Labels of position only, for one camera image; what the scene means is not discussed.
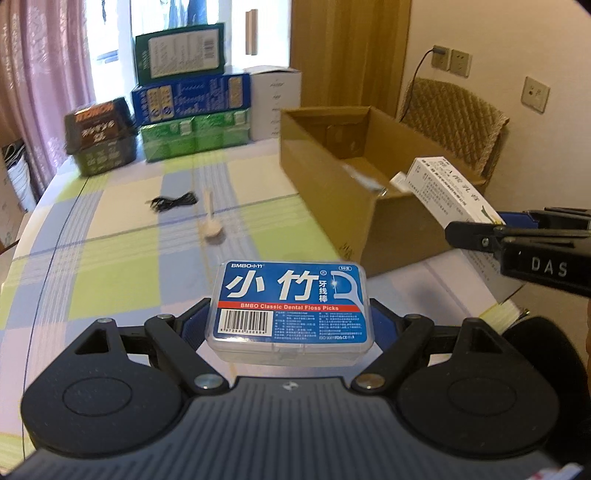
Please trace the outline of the white medicine box with barcode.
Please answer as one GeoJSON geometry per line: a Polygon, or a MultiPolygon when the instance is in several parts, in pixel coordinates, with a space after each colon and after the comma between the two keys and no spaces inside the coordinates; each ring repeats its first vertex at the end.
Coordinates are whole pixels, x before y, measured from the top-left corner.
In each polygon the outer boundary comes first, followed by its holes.
{"type": "Polygon", "coordinates": [[[445,157],[416,158],[406,182],[443,228],[454,221],[505,224],[477,188],[445,157]]]}

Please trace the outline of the blue floss pick box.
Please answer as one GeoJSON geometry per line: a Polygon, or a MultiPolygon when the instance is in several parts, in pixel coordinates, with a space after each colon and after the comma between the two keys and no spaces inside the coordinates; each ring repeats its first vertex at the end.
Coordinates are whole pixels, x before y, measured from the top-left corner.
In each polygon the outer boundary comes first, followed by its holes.
{"type": "Polygon", "coordinates": [[[231,363],[353,365],[375,341],[366,280],[356,263],[229,260],[205,340],[231,363]]]}

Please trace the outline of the beige plastic spoon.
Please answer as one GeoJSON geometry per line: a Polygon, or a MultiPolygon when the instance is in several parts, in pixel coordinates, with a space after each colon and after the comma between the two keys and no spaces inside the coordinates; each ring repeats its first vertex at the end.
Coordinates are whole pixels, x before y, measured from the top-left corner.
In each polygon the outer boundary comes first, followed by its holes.
{"type": "Polygon", "coordinates": [[[202,233],[206,239],[217,238],[223,230],[221,222],[213,216],[213,202],[211,189],[204,189],[204,221],[201,222],[202,233]]]}

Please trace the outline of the white power adapter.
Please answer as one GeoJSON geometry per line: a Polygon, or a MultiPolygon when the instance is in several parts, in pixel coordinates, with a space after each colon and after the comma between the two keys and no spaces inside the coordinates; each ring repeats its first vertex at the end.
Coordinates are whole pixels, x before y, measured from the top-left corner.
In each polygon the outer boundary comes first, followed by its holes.
{"type": "Polygon", "coordinates": [[[394,177],[392,177],[390,179],[390,184],[403,193],[412,192],[412,188],[408,183],[407,176],[403,172],[398,172],[394,177]]]}

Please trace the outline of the checked blue green tablecloth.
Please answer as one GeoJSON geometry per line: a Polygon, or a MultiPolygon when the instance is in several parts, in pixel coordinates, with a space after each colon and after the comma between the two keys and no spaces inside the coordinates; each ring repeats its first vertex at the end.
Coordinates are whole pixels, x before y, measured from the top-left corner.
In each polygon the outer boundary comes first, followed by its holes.
{"type": "Polygon", "coordinates": [[[89,179],[66,162],[33,211],[1,290],[1,468],[33,447],[24,389],[100,317],[139,325],[211,294],[229,259],[338,257],[280,168],[274,140],[137,161],[89,179]],[[223,227],[202,233],[204,189],[223,227]]]}

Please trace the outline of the brown cardboard box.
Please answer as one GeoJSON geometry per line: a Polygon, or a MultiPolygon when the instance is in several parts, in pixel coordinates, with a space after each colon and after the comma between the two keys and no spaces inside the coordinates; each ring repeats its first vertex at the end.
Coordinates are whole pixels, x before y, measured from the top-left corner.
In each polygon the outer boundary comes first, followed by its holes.
{"type": "Polygon", "coordinates": [[[484,178],[436,142],[374,107],[280,113],[280,165],[339,257],[370,276],[448,250],[442,227],[391,184],[418,157],[447,158],[472,184],[484,178]]]}

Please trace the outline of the green wrapped tissue pack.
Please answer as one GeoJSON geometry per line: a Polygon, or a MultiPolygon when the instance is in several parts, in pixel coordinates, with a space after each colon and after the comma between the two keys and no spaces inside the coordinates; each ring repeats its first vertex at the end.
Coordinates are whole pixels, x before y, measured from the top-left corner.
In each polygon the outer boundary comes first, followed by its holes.
{"type": "Polygon", "coordinates": [[[147,162],[157,162],[250,141],[250,110],[170,120],[139,128],[147,162]]]}

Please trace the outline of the black Hongli food container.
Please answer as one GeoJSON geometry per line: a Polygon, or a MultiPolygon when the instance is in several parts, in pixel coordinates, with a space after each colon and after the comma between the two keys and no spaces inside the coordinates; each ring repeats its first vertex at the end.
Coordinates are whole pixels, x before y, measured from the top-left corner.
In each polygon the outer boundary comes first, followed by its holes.
{"type": "Polygon", "coordinates": [[[65,152],[80,175],[92,177],[136,160],[134,117],[123,97],[84,106],[64,116],[65,152]]]}

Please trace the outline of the blue carton box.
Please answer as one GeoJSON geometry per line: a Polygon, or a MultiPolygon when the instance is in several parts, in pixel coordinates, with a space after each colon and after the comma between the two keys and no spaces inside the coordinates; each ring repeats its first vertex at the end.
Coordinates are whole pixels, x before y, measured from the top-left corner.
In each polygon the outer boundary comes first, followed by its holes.
{"type": "Polygon", "coordinates": [[[252,106],[249,73],[188,76],[131,91],[138,127],[252,106]]]}

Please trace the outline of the brown curtain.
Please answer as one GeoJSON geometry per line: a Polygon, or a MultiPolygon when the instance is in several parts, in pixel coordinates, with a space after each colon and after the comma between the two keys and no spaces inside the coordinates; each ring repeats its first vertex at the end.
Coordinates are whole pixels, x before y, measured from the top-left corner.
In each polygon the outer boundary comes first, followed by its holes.
{"type": "Polygon", "coordinates": [[[290,66],[301,106],[374,106],[397,115],[411,0],[295,0],[290,66]]]}

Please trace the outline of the tall white box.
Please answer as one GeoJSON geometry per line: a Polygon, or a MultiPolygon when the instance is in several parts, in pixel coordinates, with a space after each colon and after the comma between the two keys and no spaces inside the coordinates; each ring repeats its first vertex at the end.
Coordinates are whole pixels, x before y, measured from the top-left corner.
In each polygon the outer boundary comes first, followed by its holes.
{"type": "Polygon", "coordinates": [[[290,67],[256,66],[250,75],[250,137],[253,141],[280,136],[284,109],[301,106],[301,71],[290,67]]]}

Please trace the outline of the dark green carton box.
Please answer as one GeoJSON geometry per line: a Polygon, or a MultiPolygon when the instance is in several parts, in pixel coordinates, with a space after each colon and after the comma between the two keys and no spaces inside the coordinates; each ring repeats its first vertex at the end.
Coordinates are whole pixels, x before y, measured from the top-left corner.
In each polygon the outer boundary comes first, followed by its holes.
{"type": "Polygon", "coordinates": [[[134,59],[137,83],[147,86],[187,75],[224,71],[224,25],[190,25],[137,35],[134,59]]]}

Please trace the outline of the pink curtain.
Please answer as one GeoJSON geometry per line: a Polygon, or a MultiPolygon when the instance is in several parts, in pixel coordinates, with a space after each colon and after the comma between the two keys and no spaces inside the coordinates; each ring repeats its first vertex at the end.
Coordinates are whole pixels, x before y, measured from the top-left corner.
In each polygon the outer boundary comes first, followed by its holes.
{"type": "Polygon", "coordinates": [[[64,117],[95,100],[83,1],[1,3],[1,114],[42,195],[67,159],[64,117]]]}

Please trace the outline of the wall power socket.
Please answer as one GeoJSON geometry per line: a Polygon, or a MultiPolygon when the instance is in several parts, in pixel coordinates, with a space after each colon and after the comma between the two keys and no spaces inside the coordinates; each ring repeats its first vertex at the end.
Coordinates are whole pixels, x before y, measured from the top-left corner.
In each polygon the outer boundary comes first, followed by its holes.
{"type": "Polygon", "coordinates": [[[439,45],[434,45],[432,49],[431,65],[435,69],[448,71],[451,62],[451,49],[439,45]]]}

